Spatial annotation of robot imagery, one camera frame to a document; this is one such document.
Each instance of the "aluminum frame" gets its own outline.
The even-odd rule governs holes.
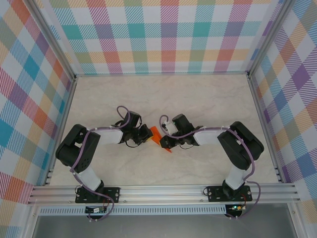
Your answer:
[[[198,204],[236,204],[237,202],[208,202],[203,194],[203,185],[141,185],[120,186],[120,205],[198,205]],[[254,203],[258,196],[258,187],[251,188]],[[262,183],[259,203],[297,203],[300,202],[296,187],[292,183]],[[29,204],[34,206],[76,205],[76,186],[36,186],[31,194]],[[102,203],[84,205],[99,206]]]
[[[276,154],[276,151],[275,151],[274,146],[273,146],[273,140],[269,135],[269,129],[268,129],[267,123],[265,122],[264,113],[260,107],[260,99],[256,93],[256,88],[253,84],[252,78],[248,75],[247,75],[247,80],[248,80],[248,84],[249,84],[250,91],[251,91],[251,94],[253,97],[253,101],[254,101],[258,116],[259,116],[259,120],[260,120],[260,124],[261,124],[262,130],[263,130],[265,141],[267,143],[267,147],[268,147],[269,153],[270,153],[271,158],[272,158],[273,165],[278,170],[278,175],[280,176],[280,180],[282,182],[286,182],[285,175],[284,175],[283,170],[282,170],[282,165],[279,162],[279,160],[277,159],[277,154]]]
[[[162,75],[241,75],[247,74],[245,71],[230,71],[230,72],[209,72],[209,73],[142,73],[142,76],[162,76]],[[125,73],[124,76],[136,76],[137,74],[133,73]],[[109,74],[78,74],[78,78],[85,77],[106,77]],[[112,74],[111,77],[122,76],[122,74]]]
[[[87,216],[86,206],[42,206],[40,216]],[[121,205],[115,206],[111,216],[127,215],[224,215],[225,204],[211,205]]]

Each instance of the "wire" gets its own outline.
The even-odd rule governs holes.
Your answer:
[[[192,145],[191,147],[183,148],[182,145],[179,145],[179,147],[182,148],[183,150],[188,150],[188,149],[190,149],[190,148],[193,148],[194,146]]]
[[[125,144],[126,144],[129,148],[137,148],[139,145],[141,145],[141,144],[138,144],[137,146],[131,146],[131,145],[128,145],[127,142],[125,142]]]
[[[124,119],[123,115],[121,115],[121,113],[119,112],[119,108],[120,108],[120,107],[117,107],[117,113],[119,114],[119,116],[120,116],[122,119]]]
[[[103,203],[103,208],[104,209],[107,209],[108,208],[108,206],[109,206],[109,199],[107,199],[108,200],[108,204],[107,204],[107,206],[105,207],[105,202],[106,202],[106,199],[104,199],[104,203]]]
[[[77,188],[80,187],[79,185],[75,187],[75,194],[78,195],[77,193]]]
[[[205,196],[208,196],[208,195],[205,193],[205,189],[207,189],[207,187],[204,188],[203,194],[204,194]]]
[[[252,211],[252,209],[257,205],[257,203],[258,203],[259,200],[260,200],[260,196],[261,196],[261,187],[260,187],[260,185],[259,185],[257,182],[254,182],[254,181],[246,181],[246,182],[256,184],[256,185],[258,186],[258,188],[259,188],[259,194],[258,194],[258,197],[257,197],[255,203],[254,203],[253,206],[250,208],[250,210],[247,211],[246,213],[242,214],[240,217],[245,217],[247,214],[249,214],[249,213]]]
[[[243,198],[244,198],[244,205],[243,206],[245,207],[246,203],[247,203],[247,198],[246,198],[246,196],[243,193],[241,194],[241,196],[243,196]]]

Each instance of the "black bracket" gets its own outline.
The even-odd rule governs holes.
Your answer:
[[[119,197],[120,197],[119,187],[104,187],[102,192],[100,191],[98,192],[111,197],[114,203],[119,202]],[[104,199],[105,198],[102,196],[97,196],[87,191],[86,189],[79,187],[76,191],[75,203],[103,203]]]
[[[208,196],[209,202],[250,202],[252,201],[252,194],[249,186],[241,186],[239,193],[234,196],[232,199],[228,199],[228,197],[223,193],[223,186],[208,186],[205,188],[207,191],[205,194]]]

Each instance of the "marble floor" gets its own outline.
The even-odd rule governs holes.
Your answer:
[[[194,126],[241,121],[265,147],[249,180],[277,182],[245,75],[79,78],[64,136],[77,123],[88,128],[114,124],[120,120],[118,105],[139,113],[148,127],[159,128],[162,114],[173,118],[183,113]],[[189,150],[175,147],[168,153],[153,141],[137,148],[125,144],[98,146],[91,165],[107,185],[216,184],[222,183],[231,168],[220,145]],[[51,185],[77,185],[77,181],[56,160]]]

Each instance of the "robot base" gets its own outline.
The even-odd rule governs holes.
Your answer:
[[[250,202],[252,201],[251,190],[249,186],[241,186],[239,193],[234,196],[232,199],[228,199],[228,197],[223,193],[223,186],[208,186],[206,187],[208,201],[209,202]]]
[[[119,187],[104,187],[103,191],[98,191],[113,199],[115,203],[119,202],[120,188]],[[86,189],[79,187],[76,191],[75,203],[103,203],[104,197],[97,196]]]

